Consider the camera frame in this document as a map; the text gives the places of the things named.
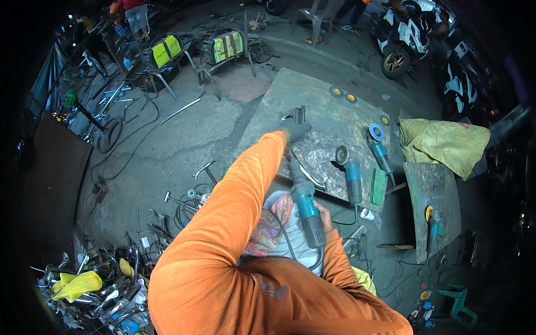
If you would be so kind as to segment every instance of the gray work glove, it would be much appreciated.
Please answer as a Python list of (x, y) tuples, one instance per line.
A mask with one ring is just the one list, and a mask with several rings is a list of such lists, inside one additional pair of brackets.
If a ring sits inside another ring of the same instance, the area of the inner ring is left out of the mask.
[(279, 124), (276, 130), (286, 130), (288, 132), (287, 143), (292, 143), (311, 130), (311, 124), (308, 122), (298, 124), (293, 118), (287, 118)]

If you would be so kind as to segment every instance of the floral cloth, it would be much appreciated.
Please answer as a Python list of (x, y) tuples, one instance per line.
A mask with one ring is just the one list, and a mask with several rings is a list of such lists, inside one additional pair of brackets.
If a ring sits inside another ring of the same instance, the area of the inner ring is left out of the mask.
[[(293, 205), (294, 201), (291, 195), (284, 193), (277, 198), (276, 202), (270, 208), (281, 220), (285, 229), (287, 229), (288, 222), (291, 219)], [(257, 227), (251, 233), (251, 237), (242, 255), (266, 257), (268, 252), (273, 251), (277, 247), (281, 238), (285, 238), (281, 226), (268, 209), (263, 208)]]

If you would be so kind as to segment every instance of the welding machine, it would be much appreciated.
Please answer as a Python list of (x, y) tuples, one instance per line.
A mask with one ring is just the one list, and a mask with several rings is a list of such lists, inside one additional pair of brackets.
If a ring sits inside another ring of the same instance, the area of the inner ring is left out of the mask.
[(237, 31), (229, 31), (203, 41), (203, 58), (212, 66), (243, 52), (244, 42)]

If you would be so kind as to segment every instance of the blue disc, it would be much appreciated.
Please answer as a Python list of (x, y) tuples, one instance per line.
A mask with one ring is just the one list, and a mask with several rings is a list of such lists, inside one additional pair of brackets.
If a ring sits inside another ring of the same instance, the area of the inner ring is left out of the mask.
[(372, 136), (372, 138), (375, 139), (376, 141), (380, 142), (380, 141), (383, 141), (383, 139), (385, 138), (385, 133), (383, 132), (382, 127), (380, 127), (376, 123), (373, 123), (370, 125), (369, 131), (370, 131), (370, 135)]

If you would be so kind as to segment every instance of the yellow plastic bag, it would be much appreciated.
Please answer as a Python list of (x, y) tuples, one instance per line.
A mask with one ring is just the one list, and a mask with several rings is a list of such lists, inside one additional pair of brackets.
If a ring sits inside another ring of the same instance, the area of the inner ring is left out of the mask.
[(52, 300), (66, 298), (73, 303), (82, 293), (100, 290), (102, 279), (93, 271), (87, 271), (79, 274), (60, 273), (60, 281), (52, 286), (52, 293), (56, 294)]
[(484, 127), (421, 118), (400, 119), (402, 153), (408, 162), (445, 164), (464, 181), (480, 160), (490, 132)]
[(370, 280), (370, 275), (366, 271), (358, 269), (355, 266), (352, 266), (352, 270), (354, 270), (355, 276), (358, 278), (358, 282), (363, 285), (363, 287), (367, 291), (371, 292), (372, 294), (374, 294), (374, 296), (376, 296), (376, 286), (374, 285), (372, 280)]

